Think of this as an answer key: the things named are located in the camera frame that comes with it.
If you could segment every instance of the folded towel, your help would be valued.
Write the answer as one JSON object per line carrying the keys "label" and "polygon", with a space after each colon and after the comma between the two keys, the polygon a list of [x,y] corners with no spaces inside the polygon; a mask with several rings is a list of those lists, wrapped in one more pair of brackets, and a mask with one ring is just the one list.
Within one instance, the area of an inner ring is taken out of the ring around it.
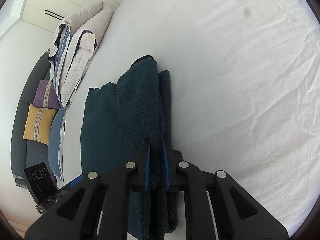
{"label": "folded towel", "polygon": [[139,240],[162,240],[165,231],[172,231],[177,223],[176,194],[166,195],[162,164],[164,133],[171,133],[170,112],[169,72],[158,75],[151,56],[136,60],[117,84],[90,88],[85,103],[81,129],[84,174],[113,171],[130,160],[145,137],[150,138],[150,192],[130,194],[128,232]]}

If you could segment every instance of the white bed sheet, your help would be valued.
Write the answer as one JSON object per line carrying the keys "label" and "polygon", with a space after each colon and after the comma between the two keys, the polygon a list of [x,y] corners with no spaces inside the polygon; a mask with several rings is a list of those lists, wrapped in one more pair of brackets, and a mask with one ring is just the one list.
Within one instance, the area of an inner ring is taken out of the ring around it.
{"label": "white bed sheet", "polygon": [[[149,54],[171,73],[173,148],[227,171],[291,236],[320,194],[319,29],[305,0],[124,1],[67,110],[65,182],[89,87]],[[185,239],[180,219],[167,239]]]}

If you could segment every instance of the dark spot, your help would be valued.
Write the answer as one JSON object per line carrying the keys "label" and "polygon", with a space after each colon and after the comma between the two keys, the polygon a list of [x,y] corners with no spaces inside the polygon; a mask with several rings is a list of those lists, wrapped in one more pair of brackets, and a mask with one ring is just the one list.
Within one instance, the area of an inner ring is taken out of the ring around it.
{"label": "dark spot", "polygon": [[244,15],[244,17],[249,18],[251,16],[251,10],[248,8],[244,8],[243,15]]}

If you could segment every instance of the blue pillow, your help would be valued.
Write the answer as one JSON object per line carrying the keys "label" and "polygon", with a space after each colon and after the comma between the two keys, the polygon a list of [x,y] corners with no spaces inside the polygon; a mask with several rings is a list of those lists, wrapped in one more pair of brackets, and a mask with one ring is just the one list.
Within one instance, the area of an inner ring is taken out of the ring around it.
{"label": "blue pillow", "polygon": [[60,166],[61,128],[66,109],[61,107],[53,119],[48,145],[48,161],[52,172],[62,181]]}

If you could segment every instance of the gray headboard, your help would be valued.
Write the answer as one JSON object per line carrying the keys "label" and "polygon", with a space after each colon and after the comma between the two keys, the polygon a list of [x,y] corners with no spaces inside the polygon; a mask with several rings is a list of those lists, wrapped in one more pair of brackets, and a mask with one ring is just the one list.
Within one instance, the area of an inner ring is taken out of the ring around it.
{"label": "gray headboard", "polygon": [[40,80],[50,79],[49,52],[45,52],[33,68],[22,91],[13,123],[11,137],[11,170],[16,185],[27,188],[22,179],[22,171],[30,166],[44,162],[51,174],[52,180],[56,177],[50,170],[48,163],[48,146],[46,144],[24,140],[24,127],[28,117],[29,105],[33,103]]}

